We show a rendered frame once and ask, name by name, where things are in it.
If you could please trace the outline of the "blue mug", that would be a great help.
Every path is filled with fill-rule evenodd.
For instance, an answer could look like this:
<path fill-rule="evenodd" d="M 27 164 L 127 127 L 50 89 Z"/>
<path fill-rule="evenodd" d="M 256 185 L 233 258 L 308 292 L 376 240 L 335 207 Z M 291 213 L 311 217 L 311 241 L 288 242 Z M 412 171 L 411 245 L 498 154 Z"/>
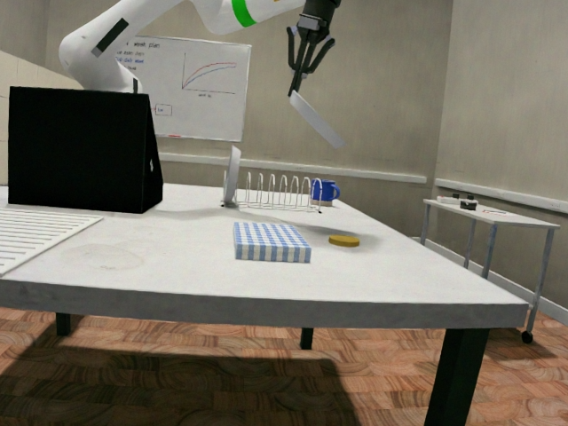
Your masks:
<path fill-rule="evenodd" d="M 332 206 L 333 200 L 336 200 L 340 195 L 340 190 L 335 185 L 335 181 L 330 182 L 331 180 L 321 179 L 322 189 L 320 189 L 320 181 L 318 179 L 316 179 L 315 185 L 313 185 L 314 181 L 315 180 L 313 179 L 312 180 L 312 187 L 314 186 L 314 189 L 313 189 L 313 197 L 312 197 L 312 188 L 311 188 L 310 203 L 312 202 L 312 205 L 317 205 L 317 206 L 319 206 L 319 205 L 325 206 L 325 207 Z M 322 190 L 321 201 L 320 201 L 320 190 Z M 334 190 L 336 190 L 335 198 L 334 198 Z"/>

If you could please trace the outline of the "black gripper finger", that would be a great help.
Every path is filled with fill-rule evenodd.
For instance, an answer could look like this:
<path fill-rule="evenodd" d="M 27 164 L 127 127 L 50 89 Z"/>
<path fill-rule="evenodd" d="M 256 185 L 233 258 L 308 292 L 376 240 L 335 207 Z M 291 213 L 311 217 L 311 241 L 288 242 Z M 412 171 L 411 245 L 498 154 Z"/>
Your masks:
<path fill-rule="evenodd" d="M 299 92 L 302 80 L 306 79 L 308 74 L 314 73 L 314 71 L 316 70 L 316 68 L 318 67 L 318 65 L 320 64 L 320 62 L 324 58 L 324 56 L 326 55 L 327 51 L 335 45 L 335 39 L 332 38 L 330 34 L 328 34 L 326 36 L 327 39 L 325 40 L 325 44 L 322 46 L 318 55 L 316 56 L 316 58 L 314 59 L 314 61 L 310 65 L 312 55 L 313 55 L 314 50 L 317 46 L 317 44 L 315 45 L 315 42 L 316 42 L 316 39 L 318 37 L 318 34 L 319 34 L 319 30 L 313 30 L 312 39 L 310 41 L 308 50 L 306 52 L 303 65 L 300 68 L 301 71 L 299 71 L 298 77 L 296 79 L 296 85 L 295 85 L 294 91 L 297 94 Z"/>
<path fill-rule="evenodd" d="M 295 63 L 295 38 L 294 36 L 296 35 L 296 31 L 297 28 L 296 26 L 291 27 L 287 27 L 286 28 L 287 32 L 288 32 L 288 65 L 292 68 L 291 69 L 291 75 L 294 76 L 292 83 L 290 85 L 290 89 L 288 92 L 288 97 L 291 97 L 291 94 L 293 92 L 293 89 L 295 88 L 296 85 L 296 79 L 298 77 L 300 68 L 302 66 L 303 63 L 303 59 L 304 59 L 304 53 L 305 53 L 305 49 L 307 46 L 307 36 L 308 36 L 308 32 L 309 32 L 309 28 L 304 28 L 303 31 L 303 35 L 301 38 L 301 43 L 300 43 L 300 47 L 299 47 L 299 51 L 297 53 L 297 57 L 296 57 L 296 63 Z M 293 63 L 293 57 L 294 57 L 294 63 Z"/>

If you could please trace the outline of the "blue and white checked towel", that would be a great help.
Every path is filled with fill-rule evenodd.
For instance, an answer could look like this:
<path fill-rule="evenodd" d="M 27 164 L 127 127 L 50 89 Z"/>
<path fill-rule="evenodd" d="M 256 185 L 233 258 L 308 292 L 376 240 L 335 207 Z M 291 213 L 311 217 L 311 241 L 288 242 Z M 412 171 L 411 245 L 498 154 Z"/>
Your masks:
<path fill-rule="evenodd" d="M 233 222 L 233 229 L 235 259 L 311 262 L 312 248 L 293 225 Z"/>

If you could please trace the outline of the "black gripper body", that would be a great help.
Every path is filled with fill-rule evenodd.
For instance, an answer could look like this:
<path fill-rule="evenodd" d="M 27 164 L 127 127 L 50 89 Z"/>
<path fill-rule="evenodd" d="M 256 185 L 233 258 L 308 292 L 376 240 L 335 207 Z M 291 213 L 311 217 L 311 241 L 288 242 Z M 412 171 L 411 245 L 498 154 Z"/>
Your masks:
<path fill-rule="evenodd" d="M 330 0 L 306 0 L 304 4 L 304 9 L 302 14 L 310 14 L 314 16 L 318 16 L 322 18 L 323 21 L 327 22 L 326 27 L 319 26 L 319 34 L 316 39 L 315 44 L 322 42 L 329 32 L 329 27 L 335 12 L 335 4 Z M 298 21 L 299 22 L 299 21 Z M 296 23 L 297 31 L 302 38 L 304 28 L 298 26 L 298 22 Z M 308 36 L 306 42 L 309 43 L 312 39 L 313 29 L 309 29 Z"/>

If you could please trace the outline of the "white ribbed draining mat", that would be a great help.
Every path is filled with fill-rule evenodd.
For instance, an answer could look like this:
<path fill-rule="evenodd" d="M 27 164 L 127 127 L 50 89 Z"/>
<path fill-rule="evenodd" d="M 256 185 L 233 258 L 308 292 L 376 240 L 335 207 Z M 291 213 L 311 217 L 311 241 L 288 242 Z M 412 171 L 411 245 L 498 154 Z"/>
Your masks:
<path fill-rule="evenodd" d="M 0 209 L 0 278 L 102 220 L 102 216 Z"/>

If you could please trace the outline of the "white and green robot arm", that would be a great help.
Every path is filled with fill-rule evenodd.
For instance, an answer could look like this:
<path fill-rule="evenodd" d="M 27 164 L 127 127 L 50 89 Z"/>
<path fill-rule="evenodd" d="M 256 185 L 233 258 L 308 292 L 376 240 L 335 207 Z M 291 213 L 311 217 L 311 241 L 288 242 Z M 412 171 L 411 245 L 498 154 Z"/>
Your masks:
<path fill-rule="evenodd" d="M 138 78 L 116 60 L 115 54 L 143 28 L 182 1 L 120 1 L 64 38 L 59 47 L 61 65 L 85 90 L 142 93 Z M 190 1 L 210 32 L 226 35 L 303 6 L 306 0 Z M 299 27 L 319 30 L 327 25 L 318 16 L 299 16 Z"/>

